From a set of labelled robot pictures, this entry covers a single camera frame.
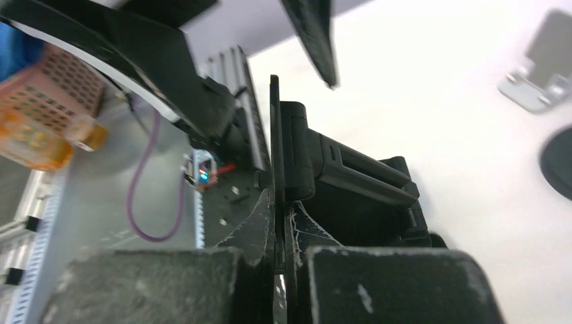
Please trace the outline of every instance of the black panel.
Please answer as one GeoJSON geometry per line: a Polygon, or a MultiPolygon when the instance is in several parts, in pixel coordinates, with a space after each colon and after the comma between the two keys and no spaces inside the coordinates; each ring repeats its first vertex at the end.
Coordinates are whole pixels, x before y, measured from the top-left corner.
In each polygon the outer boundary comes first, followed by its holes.
{"type": "Polygon", "coordinates": [[[276,283],[274,273],[275,219],[270,209],[272,196],[268,194],[269,191],[266,189],[262,192],[250,216],[217,245],[241,249],[248,265],[254,268],[256,278],[255,282],[250,283],[252,294],[250,300],[258,300],[253,304],[256,305],[255,313],[259,314],[258,318],[261,323],[274,323],[273,306],[283,309],[279,307],[279,301],[284,299],[283,294],[282,296],[276,294],[281,290],[279,287],[281,285],[279,282],[276,283]],[[273,296],[277,297],[275,305],[273,305],[273,296]]]}
{"type": "Polygon", "coordinates": [[[316,194],[304,201],[308,214],[342,244],[387,246],[399,239],[399,215],[371,198],[316,182],[316,194]]]}
{"type": "Polygon", "coordinates": [[[217,0],[130,0],[120,10],[179,28],[217,3],[217,0]]]}
{"type": "Polygon", "coordinates": [[[330,86],[338,83],[330,42],[331,0],[282,0],[282,4],[322,79],[330,86]]]}
{"type": "Polygon", "coordinates": [[[307,267],[306,253],[312,246],[340,246],[340,243],[306,213],[299,201],[291,205],[286,217],[285,231],[284,272],[288,320],[289,323],[309,323],[301,318],[302,311],[310,303],[307,293],[308,281],[302,279],[307,267]]]}

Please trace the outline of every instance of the white surface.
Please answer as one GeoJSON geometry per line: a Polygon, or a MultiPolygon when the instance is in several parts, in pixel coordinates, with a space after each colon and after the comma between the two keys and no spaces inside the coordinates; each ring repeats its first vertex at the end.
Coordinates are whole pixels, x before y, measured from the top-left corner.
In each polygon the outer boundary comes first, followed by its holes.
{"type": "Polygon", "coordinates": [[[496,89],[559,2],[373,0],[335,22],[335,91],[295,39],[250,60],[267,128],[278,74],[311,128],[407,159],[430,228],[483,266],[508,323],[572,321],[572,202],[538,167],[572,105],[532,115],[496,89]]]}

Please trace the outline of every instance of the metal bracket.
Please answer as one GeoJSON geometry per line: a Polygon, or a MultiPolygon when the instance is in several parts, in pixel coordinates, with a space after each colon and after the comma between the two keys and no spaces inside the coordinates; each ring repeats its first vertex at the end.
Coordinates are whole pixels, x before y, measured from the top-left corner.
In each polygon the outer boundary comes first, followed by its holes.
{"type": "Polygon", "coordinates": [[[500,93],[531,113],[566,100],[572,90],[572,16],[551,11],[525,56],[498,84],[500,93]]]}

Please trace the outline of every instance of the screw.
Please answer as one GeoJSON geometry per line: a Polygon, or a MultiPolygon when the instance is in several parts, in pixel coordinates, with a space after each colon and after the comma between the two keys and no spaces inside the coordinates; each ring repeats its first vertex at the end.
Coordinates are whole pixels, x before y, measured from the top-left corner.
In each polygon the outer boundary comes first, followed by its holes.
{"type": "Polygon", "coordinates": [[[506,77],[507,77],[507,79],[508,79],[511,83],[517,83],[517,79],[515,78],[514,75],[508,73],[508,74],[506,75],[506,77]]]}
{"type": "Polygon", "coordinates": [[[538,99],[540,99],[540,101],[542,101],[543,103],[546,103],[547,105],[551,105],[552,101],[550,101],[550,99],[546,98],[543,95],[538,96],[538,99]]]}

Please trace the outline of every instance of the white curved strip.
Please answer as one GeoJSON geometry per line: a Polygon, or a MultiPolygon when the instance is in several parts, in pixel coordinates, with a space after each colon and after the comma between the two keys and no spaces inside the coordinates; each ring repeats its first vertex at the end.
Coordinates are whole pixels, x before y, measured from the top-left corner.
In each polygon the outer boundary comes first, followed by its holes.
{"type": "Polygon", "coordinates": [[[134,93],[145,99],[150,105],[152,105],[157,111],[171,123],[176,122],[177,120],[181,119],[180,116],[174,112],[166,103],[162,102],[159,98],[157,98],[154,94],[152,94],[149,90],[140,86],[137,82],[133,81],[130,77],[126,76],[125,74],[121,73],[119,70],[116,70],[113,66],[101,61],[97,57],[71,45],[68,44],[61,39],[55,38],[54,36],[48,35],[45,32],[41,32],[37,29],[32,27],[23,25],[19,22],[11,21],[12,26],[20,29],[22,32],[29,34],[33,37],[39,38],[42,41],[54,44],[66,51],[70,52],[71,54],[79,57],[80,59],[84,60],[86,63],[90,64],[94,68],[100,70],[104,74],[108,75],[112,79],[115,79],[122,85],[131,89],[134,93]]]}

